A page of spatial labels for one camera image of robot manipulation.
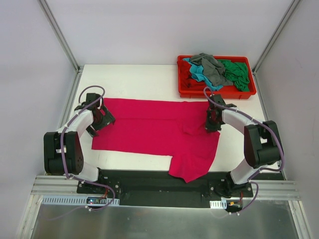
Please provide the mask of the magenta t shirt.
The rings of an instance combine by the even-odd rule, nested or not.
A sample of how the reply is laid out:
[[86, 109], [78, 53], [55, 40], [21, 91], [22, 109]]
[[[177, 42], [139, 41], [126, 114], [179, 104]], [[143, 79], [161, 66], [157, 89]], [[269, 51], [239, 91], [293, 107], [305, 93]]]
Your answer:
[[208, 102], [105, 98], [114, 124], [93, 138], [93, 150], [171, 156], [169, 175], [189, 183], [208, 173], [220, 134], [205, 129]]

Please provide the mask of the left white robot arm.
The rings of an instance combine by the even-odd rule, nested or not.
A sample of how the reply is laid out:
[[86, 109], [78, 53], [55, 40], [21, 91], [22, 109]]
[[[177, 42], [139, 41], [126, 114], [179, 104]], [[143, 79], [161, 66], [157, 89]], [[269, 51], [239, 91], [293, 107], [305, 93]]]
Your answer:
[[88, 188], [93, 193], [102, 193], [106, 183], [99, 177], [99, 169], [85, 162], [80, 138], [85, 132], [96, 137], [99, 131], [114, 123], [115, 118], [104, 106], [102, 96], [87, 93], [86, 100], [75, 108], [65, 126], [44, 135], [45, 172], [89, 181]]

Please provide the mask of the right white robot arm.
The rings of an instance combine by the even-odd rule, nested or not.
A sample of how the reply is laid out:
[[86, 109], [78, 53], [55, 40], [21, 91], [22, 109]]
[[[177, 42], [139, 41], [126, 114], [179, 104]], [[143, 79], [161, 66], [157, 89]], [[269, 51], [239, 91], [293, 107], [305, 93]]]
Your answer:
[[284, 164], [284, 152], [279, 131], [274, 121], [254, 119], [234, 104], [226, 104], [221, 95], [207, 96], [209, 107], [206, 111], [205, 129], [208, 132], [221, 131], [228, 124], [244, 136], [244, 159], [223, 181], [214, 187], [215, 193], [230, 198], [238, 195], [261, 171], [278, 161]]

